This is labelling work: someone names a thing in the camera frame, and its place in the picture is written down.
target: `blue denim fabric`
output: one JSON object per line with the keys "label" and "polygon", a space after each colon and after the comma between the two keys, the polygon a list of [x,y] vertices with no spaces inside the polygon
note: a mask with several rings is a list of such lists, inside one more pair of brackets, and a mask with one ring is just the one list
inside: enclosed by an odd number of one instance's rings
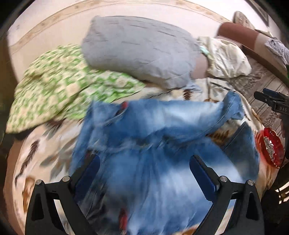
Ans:
{"label": "blue denim fabric", "polygon": [[98,234],[119,234],[121,208],[128,213],[132,235],[172,234],[200,223],[212,203],[190,171],[194,154],[231,181],[256,179],[259,154],[246,123],[223,151],[206,137],[228,119],[243,118],[237,93],[228,92],[218,103],[151,99],[131,101],[116,115],[120,109],[91,104],[70,167],[72,174],[87,150],[100,158],[99,171],[90,168],[93,182],[81,180],[89,188],[84,198],[77,190],[75,197]]}

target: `wall trim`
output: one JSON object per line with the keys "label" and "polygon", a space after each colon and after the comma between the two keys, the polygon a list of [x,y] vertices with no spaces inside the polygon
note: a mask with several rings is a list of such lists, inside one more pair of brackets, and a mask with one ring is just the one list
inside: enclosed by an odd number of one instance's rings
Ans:
{"label": "wall trim", "polygon": [[28,43],[32,38],[40,34],[45,29],[56,24],[57,22],[67,19],[75,14],[80,12],[103,7],[107,5],[116,5],[116,4],[159,4],[159,5],[168,5],[172,7],[182,8],[189,11],[196,12],[198,14],[204,15],[208,18],[213,19],[219,23],[231,22],[225,17],[203,7],[198,4],[189,2],[187,0],[85,0],[82,2],[75,3],[69,7],[66,7],[53,15],[49,16],[35,27],[33,27],[29,32],[27,32],[17,43],[11,45],[10,52],[11,54],[19,51],[26,43]]}

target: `cushion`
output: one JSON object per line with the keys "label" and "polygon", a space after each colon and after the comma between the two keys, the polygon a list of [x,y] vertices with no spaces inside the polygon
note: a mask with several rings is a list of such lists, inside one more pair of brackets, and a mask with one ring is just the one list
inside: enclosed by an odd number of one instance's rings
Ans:
{"label": "cushion", "polygon": [[96,16],[82,51],[97,69],[126,72],[167,89],[196,88],[190,73],[199,46],[189,32],[174,25],[134,16]]}
{"label": "cushion", "polygon": [[248,18],[240,11],[236,11],[234,13],[234,18],[233,18],[233,22],[235,24],[239,24],[239,25],[243,25],[247,28],[250,29],[255,29],[255,27],[252,25],[252,23],[248,20]]}

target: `screw head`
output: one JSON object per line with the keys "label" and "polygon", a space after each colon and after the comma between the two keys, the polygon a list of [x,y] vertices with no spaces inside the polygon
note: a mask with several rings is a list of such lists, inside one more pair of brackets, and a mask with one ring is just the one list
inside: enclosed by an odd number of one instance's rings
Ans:
{"label": "screw head", "polygon": [[248,185],[251,185],[251,186],[253,186],[253,185],[254,185],[254,182],[253,182],[253,180],[250,180],[250,179],[247,181],[247,183],[248,183]]}
{"label": "screw head", "polygon": [[228,178],[222,175],[222,176],[220,176],[220,180],[221,180],[222,182],[227,182],[227,181],[228,181]]}
{"label": "screw head", "polygon": [[67,176],[64,176],[63,178],[62,178],[62,181],[63,182],[68,182],[70,180],[70,177],[67,175]]}
{"label": "screw head", "polygon": [[42,180],[38,179],[38,180],[35,181],[35,184],[39,185],[39,184],[41,184],[41,182],[42,182]]}

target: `bedspread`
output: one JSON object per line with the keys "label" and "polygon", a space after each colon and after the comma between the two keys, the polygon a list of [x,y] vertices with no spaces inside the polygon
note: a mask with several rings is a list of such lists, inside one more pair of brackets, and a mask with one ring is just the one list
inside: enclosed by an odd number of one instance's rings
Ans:
{"label": "bedspread", "polygon": [[[159,100],[191,100],[191,101],[222,101],[228,90],[234,88],[225,81],[206,78],[197,79],[196,83],[203,92],[192,92],[189,90],[165,90],[157,86],[147,84],[140,92],[130,97],[114,101],[121,103],[125,100],[159,99]],[[252,131],[257,133],[264,126],[256,118],[247,100],[239,94],[242,100],[244,118],[242,120],[228,120],[221,128],[210,135],[218,145],[223,145],[244,123],[248,123]],[[25,218],[27,206],[34,187],[35,180],[41,178],[45,183],[59,181],[68,174],[72,150],[79,135],[82,121],[53,121],[37,127],[25,140],[14,170],[13,176],[13,204],[17,220],[22,231],[25,229]],[[264,159],[260,159],[259,173],[256,187],[261,197],[264,190],[269,188],[277,174],[277,169],[272,168]],[[67,233],[72,234],[71,228],[66,220],[60,204],[56,201],[57,210]],[[226,227],[231,211],[228,210],[218,234]]]}

